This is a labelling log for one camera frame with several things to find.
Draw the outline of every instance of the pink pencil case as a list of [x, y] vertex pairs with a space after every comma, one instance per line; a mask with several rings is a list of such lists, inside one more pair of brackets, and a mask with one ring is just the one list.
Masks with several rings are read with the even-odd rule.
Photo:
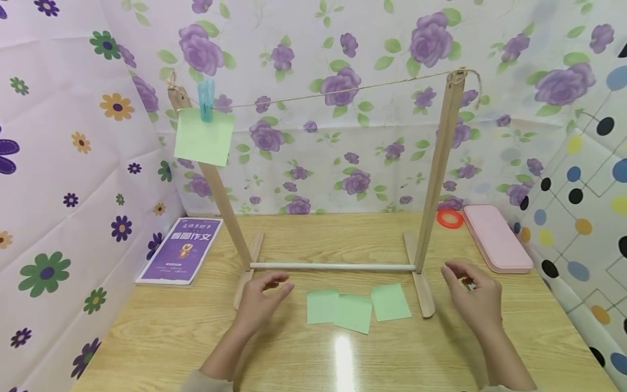
[[528, 273], [534, 263], [498, 209], [465, 206], [464, 220], [485, 263], [496, 273]]

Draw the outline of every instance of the left hand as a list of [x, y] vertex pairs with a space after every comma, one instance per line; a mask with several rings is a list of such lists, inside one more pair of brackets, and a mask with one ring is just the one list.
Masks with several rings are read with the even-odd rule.
[[270, 271], [262, 277], [247, 282], [244, 285], [240, 308], [235, 316], [233, 327], [249, 335], [257, 332], [259, 327], [272, 316], [281, 301], [289, 295], [294, 284], [285, 283], [271, 295], [265, 295], [263, 292], [278, 287], [280, 283], [286, 282], [289, 278], [287, 272]]

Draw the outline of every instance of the green sticky note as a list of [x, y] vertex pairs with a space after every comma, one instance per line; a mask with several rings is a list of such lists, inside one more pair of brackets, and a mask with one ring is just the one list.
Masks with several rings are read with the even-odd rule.
[[377, 286], [371, 292], [377, 321], [407, 319], [411, 317], [407, 300], [400, 284]]
[[372, 299], [353, 294], [340, 294], [333, 324], [368, 335]]
[[307, 292], [307, 323], [322, 324], [324, 322], [333, 322], [338, 298], [337, 289]]
[[215, 166], [226, 166], [235, 116], [213, 111], [211, 122], [203, 122], [200, 109], [179, 110], [174, 156]]

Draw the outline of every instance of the light wood tabletop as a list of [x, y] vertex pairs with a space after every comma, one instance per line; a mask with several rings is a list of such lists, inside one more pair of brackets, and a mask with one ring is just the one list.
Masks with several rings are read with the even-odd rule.
[[[246, 216], [250, 244], [265, 232], [260, 261], [408, 263], [403, 232], [418, 235], [421, 215]], [[435, 224], [424, 273], [436, 315], [420, 316], [408, 272], [294, 271], [294, 291], [247, 347], [236, 390], [247, 392], [460, 392], [486, 380], [478, 344], [450, 300], [440, 267], [468, 258], [488, 271], [465, 226]], [[234, 319], [240, 264], [223, 228], [189, 288], [139, 286], [73, 392], [176, 392]], [[615, 391], [535, 271], [494, 275], [503, 285], [505, 328], [544, 391]], [[369, 295], [400, 283], [413, 317], [377, 322], [369, 335], [307, 325], [307, 291], [338, 288]]]

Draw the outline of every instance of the book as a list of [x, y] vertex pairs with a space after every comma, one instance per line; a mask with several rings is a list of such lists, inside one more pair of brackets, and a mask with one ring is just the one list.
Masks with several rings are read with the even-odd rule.
[[189, 285], [221, 226], [222, 219], [179, 218], [135, 283]]

